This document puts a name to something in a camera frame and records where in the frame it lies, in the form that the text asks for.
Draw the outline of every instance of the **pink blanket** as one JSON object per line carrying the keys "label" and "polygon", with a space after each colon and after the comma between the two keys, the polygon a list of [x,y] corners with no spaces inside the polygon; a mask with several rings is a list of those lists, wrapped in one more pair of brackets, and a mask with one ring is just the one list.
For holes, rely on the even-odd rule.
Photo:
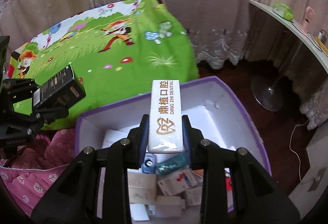
{"label": "pink blanket", "polygon": [[38,140],[7,162],[7,167],[0,167],[0,177],[27,215],[73,160],[74,139],[74,129],[58,131],[50,143]]}

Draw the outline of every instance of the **cardboard box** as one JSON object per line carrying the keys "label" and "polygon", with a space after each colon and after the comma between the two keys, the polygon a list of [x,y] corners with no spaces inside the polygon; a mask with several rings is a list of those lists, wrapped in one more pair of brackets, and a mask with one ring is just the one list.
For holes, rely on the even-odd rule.
{"label": "cardboard box", "polygon": [[70,108],[86,96],[84,87],[71,66],[46,81],[32,98],[33,109],[65,107]]}
{"label": "cardboard box", "polygon": [[130,203],[154,205],[156,200],[156,174],[128,172]]}
{"label": "cardboard box", "polygon": [[158,181],[161,191],[166,196],[177,195],[197,184],[198,182],[190,169],[174,172],[169,177]]}
{"label": "cardboard box", "polygon": [[179,81],[154,80],[150,105],[148,151],[183,152]]}
{"label": "cardboard box", "polygon": [[197,206],[202,203],[203,187],[186,190],[186,203],[188,206]]}
{"label": "cardboard box", "polygon": [[156,217],[169,218],[180,217],[183,209],[183,201],[179,196],[157,196]]}

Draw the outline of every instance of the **green bedspread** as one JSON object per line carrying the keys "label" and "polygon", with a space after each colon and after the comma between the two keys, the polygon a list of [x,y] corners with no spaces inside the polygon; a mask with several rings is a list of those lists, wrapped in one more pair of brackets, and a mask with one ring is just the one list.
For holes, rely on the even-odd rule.
{"label": "green bedspread", "polygon": [[[130,0],[68,18],[24,44],[12,55],[12,78],[41,85],[71,64],[86,98],[65,119],[45,129],[73,127],[87,110],[151,90],[154,79],[198,78],[185,29],[160,0]],[[14,105],[29,114],[31,100]]]}

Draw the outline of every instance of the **black box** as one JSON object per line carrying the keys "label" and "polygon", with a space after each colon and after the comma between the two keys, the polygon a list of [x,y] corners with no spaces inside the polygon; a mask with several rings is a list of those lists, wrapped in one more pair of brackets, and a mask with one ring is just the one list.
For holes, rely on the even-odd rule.
{"label": "black box", "polygon": [[72,67],[66,66],[34,92],[32,111],[39,108],[70,108],[85,96],[83,84]]}

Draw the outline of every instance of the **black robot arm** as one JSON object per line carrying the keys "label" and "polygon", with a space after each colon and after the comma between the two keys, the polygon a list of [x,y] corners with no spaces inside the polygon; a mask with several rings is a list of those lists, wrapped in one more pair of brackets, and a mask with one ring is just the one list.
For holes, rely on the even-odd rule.
{"label": "black robot arm", "polygon": [[[200,220],[214,223],[288,223],[300,214],[277,183],[245,148],[231,151],[204,139],[183,116],[185,155],[191,169],[204,169]],[[149,115],[127,138],[110,148],[86,147],[51,186],[32,212],[36,224],[130,224],[127,169],[141,167],[148,142]],[[96,217],[98,183],[106,168],[103,217]],[[230,168],[234,217],[228,218],[224,168]]]}

